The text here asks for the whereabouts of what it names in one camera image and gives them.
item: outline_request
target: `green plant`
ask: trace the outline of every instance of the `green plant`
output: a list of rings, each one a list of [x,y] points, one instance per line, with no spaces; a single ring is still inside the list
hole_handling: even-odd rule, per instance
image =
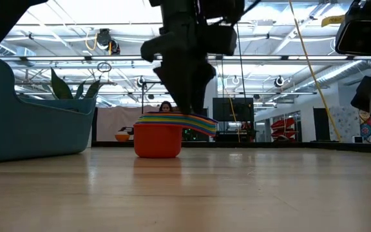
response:
[[[55,73],[54,69],[51,68],[51,88],[47,84],[43,84],[43,88],[49,92],[52,93],[55,99],[80,99],[82,97],[82,94],[84,92],[84,85],[85,81],[83,81],[81,84],[79,84],[77,88],[77,92],[75,93],[75,96],[72,96],[72,92],[68,85],[58,77],[58,75]],[[99,90],[101,88],[100,85],[100,79],[98,81],[95,81],[91,84],[91,86],[88,88],[84,99],[91,99],[97,96]]]

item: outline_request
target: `ceiling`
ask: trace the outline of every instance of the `ceiling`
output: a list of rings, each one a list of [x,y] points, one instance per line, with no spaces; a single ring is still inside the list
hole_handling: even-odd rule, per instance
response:
[[[332,15],[344,14],[351,1],[338,4],[320,5],[318,1],[294,1],[294,14],[300,23],[301,34],[309,55],[338,55],[334,51],[334,38],[339,25],[320,26],[321,20]],[[31,7],[1,43],[5,48],[17,50],[27,48],[36,56],[90,56],[107,55],[107,51],[95,46],[95,34],[101,28],[109,28],[111,36],[118,41],[121,56],[139,55],[144,41],[158,36],[162,26],[159,7],[152,8],[148,0],[49,0],[46,4]],[[239,44],[234,55],[303,55],[304,51],[297,35],[292,12],[286,1],[267,1],[243,16],[235,27],[239,32]],[[82,82],[93,79],[99,62],[79,61],[34,62],[33,66],[15,67],[17,90],[23,92],[43,92],[42,82],[50,81],[49,67],[57,67],[57,75],[68,82]],[[108,82],[101,92],[115,92],[115,95],[101,95],[108,105],[137,106],[140,95],[124,95],[124,92],[137,92],[139,77],[147,81],[159,81],[152,68],[156,64],[145,61],[109,62],[113,69],[102,76]],[[289,86],[295,86],[310,77],[306,62],[246,62],[241,69],[236,62],[215,62],[219,78],[224,78],[227,91],[242,91],[242,77],[245,90],[269,92],[274,87],[275,78],[289,79]],[[313,63],[319,73],[327,68],[339,66],[335,61]],[[149,92],[166,92],[164,86],[156,84]],[[260,101],[268,100],[269,95]],[[172,101],[169,95],[156,95],[150,103]]]

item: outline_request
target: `woman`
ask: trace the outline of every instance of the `woman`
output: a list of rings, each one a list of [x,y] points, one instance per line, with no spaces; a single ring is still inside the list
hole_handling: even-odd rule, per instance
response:
[[[164,101],[161,103],[159,112],[172,112],[173,107],[171,106],[170,102]]]

